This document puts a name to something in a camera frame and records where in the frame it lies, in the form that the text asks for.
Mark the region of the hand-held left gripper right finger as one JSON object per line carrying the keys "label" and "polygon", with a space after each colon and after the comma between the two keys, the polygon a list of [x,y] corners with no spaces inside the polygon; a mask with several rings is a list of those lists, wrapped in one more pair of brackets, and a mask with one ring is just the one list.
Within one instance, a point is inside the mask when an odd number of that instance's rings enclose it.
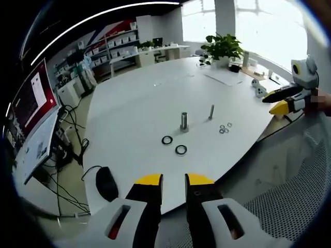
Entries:
{"label": "hand-held left gripper right finger", "polygon": [[223,198],[213,180],[185,175],[187,222],[193,247],[289,247],[286,238],[266,233],[259,219],[231,198]]}

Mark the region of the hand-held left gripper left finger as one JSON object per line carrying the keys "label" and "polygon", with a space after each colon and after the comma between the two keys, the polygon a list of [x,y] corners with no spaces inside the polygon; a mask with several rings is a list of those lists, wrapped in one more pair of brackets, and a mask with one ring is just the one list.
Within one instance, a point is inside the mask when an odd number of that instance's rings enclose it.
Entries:
{"label": "hand-held left gripper left finger", "polygon": [[161,219],[162,174],[138,179],[125,198],[92,215],[65,247],[154,247]]}

